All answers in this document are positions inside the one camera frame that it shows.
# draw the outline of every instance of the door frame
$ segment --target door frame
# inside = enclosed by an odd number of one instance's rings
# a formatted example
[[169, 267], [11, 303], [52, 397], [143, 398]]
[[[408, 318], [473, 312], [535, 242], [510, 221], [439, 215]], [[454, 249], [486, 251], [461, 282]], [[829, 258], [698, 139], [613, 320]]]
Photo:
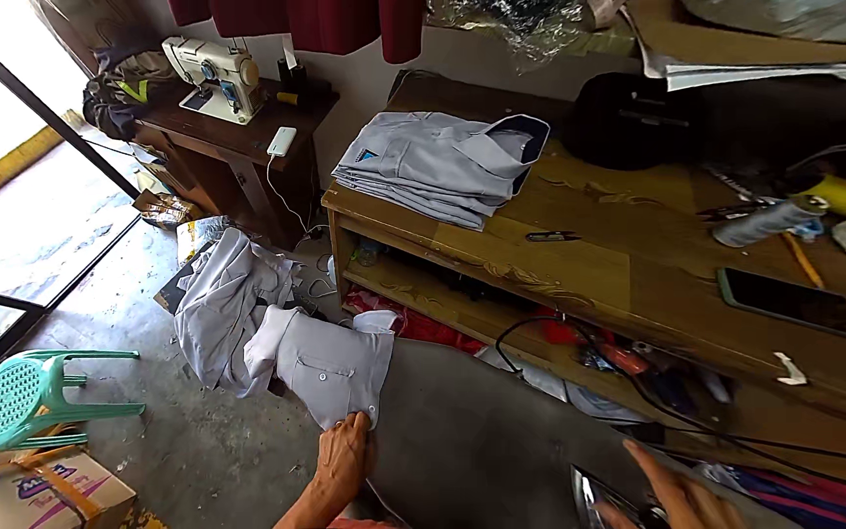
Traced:
[[[70, 143], [74, 149], [78, 150], [86, 157], [90, 163], [96, 166], [103, 174], [106, 175], [114, 184], [125, 192], [130, 198], [135, 199], [139, 196], [139, 191], [123, 177], [119, 171], [116, 170], [109, 162], [103, 159], [100, 154], [85, 140], [81, 138], [77, 132], [67, 125], [58, 114], [46, 105], [41, 99], [35, 95], [21, 80], [19, 80], [14, 73], [10, 72], [4, 64], [0, 62], [0, 83], [6, 86], [16, 97], [31, 108], [38, 116], [44, 120], [53, 130]], [[93, 267], [113, 248], [139, 221], [139, 216], [135, 216], [133, 220], [120, 232], [106, 247], [104, 247], [91, 260], [83, 270], [81, 270], [73, 280], [67, 284], [55, 297], [50, 300], [47, 305], [17, 299], [7, 295], [0, 294], [0, 306], [10, 309], [18, 309], [23, 311], [23, 314], [15, 320], [12, 325], [0, 335], [0, 360], [6, 357], [9, 350], [12, 349], [24, 337], [25, 333], [31, 331], [42, 319], [52, 313], [57, 305], [64, 300], [68, 294], [93, 270]]]

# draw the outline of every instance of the teal plastic stool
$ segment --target teal plastic stool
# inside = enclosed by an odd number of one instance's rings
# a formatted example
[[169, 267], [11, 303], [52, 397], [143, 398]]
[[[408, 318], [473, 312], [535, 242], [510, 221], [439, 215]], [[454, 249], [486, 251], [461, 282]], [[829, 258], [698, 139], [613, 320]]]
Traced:
[[[69, 404], [64, 388], [83, 386], [87, 377], [64, 375], [70, 359], [138, 359], [136, 351], [26, 351], [0, 364], [0, 452], [48, 448], [87, 442], [87, 434], [37, 437], [41, 430], [60, 423], [138, 415], [145, 404]], [[39, 415], [44, 406], [47, 413]]]

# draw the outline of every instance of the shirt pocket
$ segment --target shirt pocket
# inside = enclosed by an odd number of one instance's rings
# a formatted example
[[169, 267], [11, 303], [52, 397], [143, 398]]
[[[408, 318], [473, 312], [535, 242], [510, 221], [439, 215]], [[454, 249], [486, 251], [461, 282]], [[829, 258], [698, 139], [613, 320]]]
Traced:
[[410, 140], [407, 138], [394, 138], [387, 143], [387, 149], [384, 150], [378, 166], [378, 172], [384, 179], [390, 180], [400, 176], [400, 163], [409, 147]]
[[299, 355], [292, 371], [292, 391], [305, 402], [315, 422], [327, 430], [348, 415], [353, 375], [354, 369]]

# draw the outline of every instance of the stack of folded shirts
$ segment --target stack of folded shirts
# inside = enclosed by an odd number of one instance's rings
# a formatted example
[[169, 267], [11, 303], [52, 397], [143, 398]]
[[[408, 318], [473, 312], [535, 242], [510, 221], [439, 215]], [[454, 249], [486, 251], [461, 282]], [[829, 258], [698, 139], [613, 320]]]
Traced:
[[550, 126], [523, 114], [492, 124], [439, 112], [382, 112], [332, 175], [345, 187], [464, 228], [517, 195]]

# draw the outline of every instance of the white sewing machine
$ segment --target white sewing machine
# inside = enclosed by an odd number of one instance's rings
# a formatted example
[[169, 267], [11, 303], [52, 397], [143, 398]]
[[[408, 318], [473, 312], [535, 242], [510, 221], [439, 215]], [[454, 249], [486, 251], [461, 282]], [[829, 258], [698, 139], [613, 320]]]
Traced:
[[175, 72], [197, 87], [181, 108], [246, 125], [263, 107], [259, 68], [246, 50], [184, 37], [165, 39], [162, 49]]

